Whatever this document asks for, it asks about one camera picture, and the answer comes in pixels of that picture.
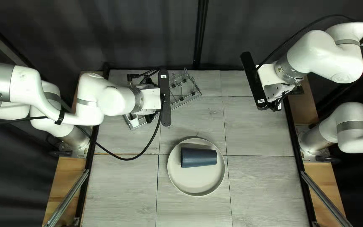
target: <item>plate rim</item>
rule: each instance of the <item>plate rim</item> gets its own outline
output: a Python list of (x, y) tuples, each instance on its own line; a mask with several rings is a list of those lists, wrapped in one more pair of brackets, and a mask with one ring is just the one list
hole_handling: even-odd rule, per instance
[[(223, 162), (223, 165), (224, 165), (224, 172), (222, 174), (222, 180), (221, 182), (219, 183), (219, 185), (217, 187), (214, 188), (214, 190), (210, 191), (209, 193), (206, 193), (206, 194), (203, 194), (203, 195), (192, 195), (192, 194), (189, 194), (189, 193), (186, 193), (185, 191), (182, 191), (178, 186), (176, 186), (176, 184), (173, 182), (172, 178), (170, 177), (170, 174), (169, 174), (169, 157), (170, 157), (170, 154), (174, 151), (175, 147), (177, 147), (179, 144), (185, 142), (186, 140), (190, 140), (190, 139), (201, 139), (201, 140), (204, 140), (206, 142), (209, 142), (210, 144), (212, 144), (214, 147), (216, 147), (216, 152), (220, 154), (220, 156), (222, 157), (222, 162)], [(182, 192), (183, 194), (185, 195), (188, 195), (188, 196), (192, 196), (192, 197), (202, 197), (202, 196), (206, 196), (206, 195), (210, 195), (211, 193), (215, 192), (219, 186), (222, 184), (222, 182), (224, 181), (224, 178), (225, 178), (225, 173), (226, 173), (226, 165), (225, 165), (225, 158), (224, 156), (222, 155), (221, 151), (219, 150), (219, 148), (217, 146), (215, 146), (215, 144), (213, 144), (212, 142), (204, 139), (204, 138), (201, 138), (201, 137), (188, 137), (188, 138), (185, 138), (183, 140), (181, 140), (180, 142), (178, 142), (173, 148), (172, 150), (170, 151), (168, 157), (167, 157), (167, 162), (166, 162), (166, 169), (167, 169), (167, 176), (169, 177), (170, 179), (170, 182), (173, 184), (173, 186), (175, 188), (177, 188), (177, 190), (179, 190), (180, 192)]]

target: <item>plate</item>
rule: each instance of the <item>plate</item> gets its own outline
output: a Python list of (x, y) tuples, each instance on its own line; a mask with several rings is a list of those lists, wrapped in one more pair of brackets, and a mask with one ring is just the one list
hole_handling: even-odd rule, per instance
[[(217, 164), (182, 168), (181, 147), (204, 148), (217, 151)], [(170, 152), (167, 172), (173, 185), (179, 191), (191, 196), (204, 196), (214, 192), (225, 176), (225, 161), (219, 149), (211, 142), (201, 138), (190, 138), (179, 142)]]

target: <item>dish rack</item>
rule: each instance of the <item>dish rack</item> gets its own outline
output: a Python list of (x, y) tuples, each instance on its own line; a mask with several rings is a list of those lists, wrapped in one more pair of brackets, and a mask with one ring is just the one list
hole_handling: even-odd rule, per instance
[[(175, 75), (172, 73), (171, 78), (169, 78), (169, 91), (170, 91), (170, 109), (174, 110), (189, 101), (192, 101), (203, 94), (201, 93), (199, 87), (196, 84), (196, 80), (193, 76), (188, 74), (188, 70), (184, 68), (181, 75)], [(138, 115), (139, 125), (134, 127), (131, 125), (130, 121), (125, 115), (123, 115), (124, 120), (131, 130), (138, 128), (139, 126), (146, 124), (145, 116)]]

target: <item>black curtain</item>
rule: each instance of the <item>black curtain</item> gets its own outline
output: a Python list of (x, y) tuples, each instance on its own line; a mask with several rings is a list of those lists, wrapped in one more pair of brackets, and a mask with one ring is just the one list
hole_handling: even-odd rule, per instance
[[(0, 1), (0, 32), (71, 102), (79, 72), (116, 68), (191, 68), (198, 0)], [(342, 13), (363, 20), (360, 0), (210, 0), (202, 69), (259, 63), (311, 21)], [(333, 18), (314, 29), (346, 22)], [(281, 52), (271, 60), (278, 59)]]
[(12, 125), (0, 126), (0, 226), (41, 226), (57, 158)]

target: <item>gray tile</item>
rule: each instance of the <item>gray tile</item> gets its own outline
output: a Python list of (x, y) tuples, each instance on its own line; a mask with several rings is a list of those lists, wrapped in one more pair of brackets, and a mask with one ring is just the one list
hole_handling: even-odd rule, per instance
[(154, 227), (157, 173), (158, 155), (143, 155), (133, 161), (95, 155), (83, 226)]
[[(177, 76), (182, 75), (184, 73), (183, 70), (171, 70), (169, 71), (170, 84), (173, 84), (172, 81), (172, 73)], [(196, 81), (196, 85), (199, 87), (201, 93), (204, 96), (222, 96), (221, 91), (221, 75), (219, 70), (189, 70), (189, 76), (194, 77)], [(183, 85), (183, 94), (186, 91), (190, 91), (193, 88), (193, 83), (186, 83)], [(179, 86), (172, 88), (172, 93), (176, 95), (180, 95), (181, 90)]]
[(161, 126), (160, 154), (168, 154), (182, 139), (201, 137), (226, 155), (222, 97), (202, 96), (172, 110), (172, 125)]
[(294, 157), (228, 156), (234, 227), (305, 227)]
[(223, 96), (253, 96), (244, 71), (221, 71)]
[(232, 227), (228, 171), (216, 191), (194, 197), (174, 187), (167, 173), (167, 159), (167, 155), (159, 155), (157, 227)]
[(190, 76), (196, 80), (197, 86), (204, 96), (222, 96), (221, 74), (219, 70), (190, 70)]
[(293, 156), (285, 111), (260, 111), (252, 97), (224, 99), (228, 155)]
[[(123, 116), (105, 116), (99, 127), (97, 142), (115, 154), (138, 154), (151, 139), (158, 119), (130, 130)], [(159, 153), (160, 128), (144, 154)], [(96, 147), (95, 153), (104, 152)]]

